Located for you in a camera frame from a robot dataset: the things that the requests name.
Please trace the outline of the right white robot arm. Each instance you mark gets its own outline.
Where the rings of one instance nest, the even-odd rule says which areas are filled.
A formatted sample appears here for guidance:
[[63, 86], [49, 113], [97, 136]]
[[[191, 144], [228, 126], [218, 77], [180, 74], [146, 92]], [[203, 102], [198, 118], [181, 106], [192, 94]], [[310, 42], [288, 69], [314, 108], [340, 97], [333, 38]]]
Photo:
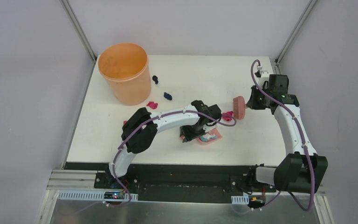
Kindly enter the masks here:
[[278, 191], [316, 193], [328, 167], [325, 156], [312, 146], [304, 129], [299, 101], [288, 93], [286, 75], [256, 74], [256, 84], [246, 106], [252, 110], [269, 109], [276, 119], [284, 141], [286, 157], [276, 167], [256, 165], [246, 178], [246, 186], [258, 191], [269, 184]]

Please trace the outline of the magenta paper scrap top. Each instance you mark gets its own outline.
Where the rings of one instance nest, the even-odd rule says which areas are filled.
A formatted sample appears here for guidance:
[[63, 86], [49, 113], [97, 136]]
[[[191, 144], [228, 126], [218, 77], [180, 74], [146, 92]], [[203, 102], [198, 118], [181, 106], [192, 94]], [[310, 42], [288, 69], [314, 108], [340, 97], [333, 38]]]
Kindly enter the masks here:
[[221, 118], [222, 118], [224, 121], [229, 122], [229, 121], [232, 121], [232, 120], [233, 120], [233, 117], [234, 117], [234, 112], [233, 112], [233, 111], [228, 111], [228, 112], [222, 113], [222, 117], [221, 117]]

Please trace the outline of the white paper scrap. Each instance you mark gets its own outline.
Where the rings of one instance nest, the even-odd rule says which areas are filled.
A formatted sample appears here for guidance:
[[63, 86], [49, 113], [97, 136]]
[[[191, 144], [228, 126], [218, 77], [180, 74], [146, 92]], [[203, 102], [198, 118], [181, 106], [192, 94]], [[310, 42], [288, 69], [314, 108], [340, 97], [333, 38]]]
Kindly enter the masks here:
[[205, 135], [200, 136], [200, 140], [201, 140], [202, 142], [209, 142], [209, 141], [214, 140], [214, 139], [210, 139], [210, 138], [209, 138], [210, 135], [211, 135], [211, 134], [206, 133]]

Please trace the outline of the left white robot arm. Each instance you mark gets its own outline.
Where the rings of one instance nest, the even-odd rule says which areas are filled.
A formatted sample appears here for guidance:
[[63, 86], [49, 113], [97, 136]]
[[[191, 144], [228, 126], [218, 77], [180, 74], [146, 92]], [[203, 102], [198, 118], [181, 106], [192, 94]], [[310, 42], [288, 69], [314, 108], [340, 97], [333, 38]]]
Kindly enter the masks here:
[[207, 130], [207, 126], [218, 123], [221, 116], [217, 105], [207, 106], [201, 100], [167, 112], [149, 112], [145, 107], [138, 109], [122, 127], [122, 143], [106, 168], [106, 183], [113, 189], [120, 188], [135, 156], [147, 150], [155, 136], [163, 131], [178, 128], [184, 143], [194, 139], [216, 139], [217, 135]]

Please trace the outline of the pink hand brush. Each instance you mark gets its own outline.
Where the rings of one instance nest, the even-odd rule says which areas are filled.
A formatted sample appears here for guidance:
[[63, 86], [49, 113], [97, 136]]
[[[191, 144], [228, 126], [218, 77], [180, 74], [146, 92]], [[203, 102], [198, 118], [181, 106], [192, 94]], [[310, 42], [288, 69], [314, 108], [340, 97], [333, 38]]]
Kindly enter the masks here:
[[246, 103], [243, 96], [237, 96], [233, 98], [233, 112], [236, 120], [242, 120], [246, 113]]

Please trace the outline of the pink plastic dustpan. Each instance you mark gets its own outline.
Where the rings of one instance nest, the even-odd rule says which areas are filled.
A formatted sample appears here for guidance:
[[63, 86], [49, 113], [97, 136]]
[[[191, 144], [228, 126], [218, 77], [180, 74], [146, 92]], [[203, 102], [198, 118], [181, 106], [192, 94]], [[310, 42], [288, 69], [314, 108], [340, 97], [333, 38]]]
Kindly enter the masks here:
[[206, 132], [204, 135], [197, 138], [197, 141], [201, 145], [207, 145], [213, 142], [216, 142], [222, 138], [222, 135], [217, 130], [217, 128], [214, 128], [208, 132]]

